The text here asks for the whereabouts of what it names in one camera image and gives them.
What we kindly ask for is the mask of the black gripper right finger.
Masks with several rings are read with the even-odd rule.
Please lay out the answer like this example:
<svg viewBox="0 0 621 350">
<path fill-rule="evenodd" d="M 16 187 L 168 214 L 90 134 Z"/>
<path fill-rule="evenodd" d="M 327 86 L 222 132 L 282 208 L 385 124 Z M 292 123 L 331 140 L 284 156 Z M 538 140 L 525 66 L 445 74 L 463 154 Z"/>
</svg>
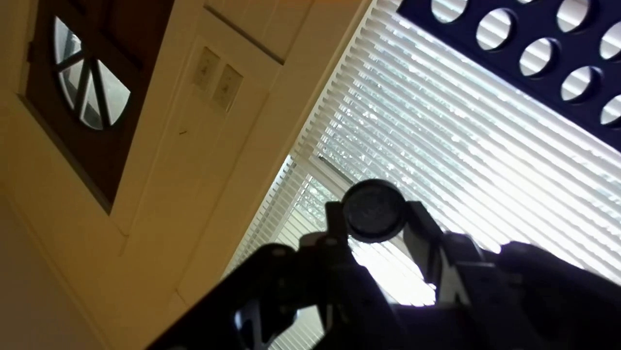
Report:
<svg viewBox="0 0 621 350">
<path fill-rule="evenodd" d="M 503 270 L 470 235 L 445 233 L 422 202 L 406 204 L 404 222 L 404 243 L 435 288 L 437 307 L 507 311 L 517 305 Z"/>
</svg>

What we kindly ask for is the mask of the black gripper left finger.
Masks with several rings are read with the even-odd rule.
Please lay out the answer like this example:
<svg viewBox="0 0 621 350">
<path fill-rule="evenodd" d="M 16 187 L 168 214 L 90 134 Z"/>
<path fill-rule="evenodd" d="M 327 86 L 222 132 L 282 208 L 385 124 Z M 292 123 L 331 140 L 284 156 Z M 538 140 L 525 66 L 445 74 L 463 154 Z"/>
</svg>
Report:
<svg viewBox="0 0 621 350">
<path fill-rule="evenodd" d="M 395 309 L 352 255 L 340 202 L 327 204 L 327 231 L 305 253 L 317 263 L 309 288 L 325 327 L 313 350 L 406 350 Z"/>
</svg>

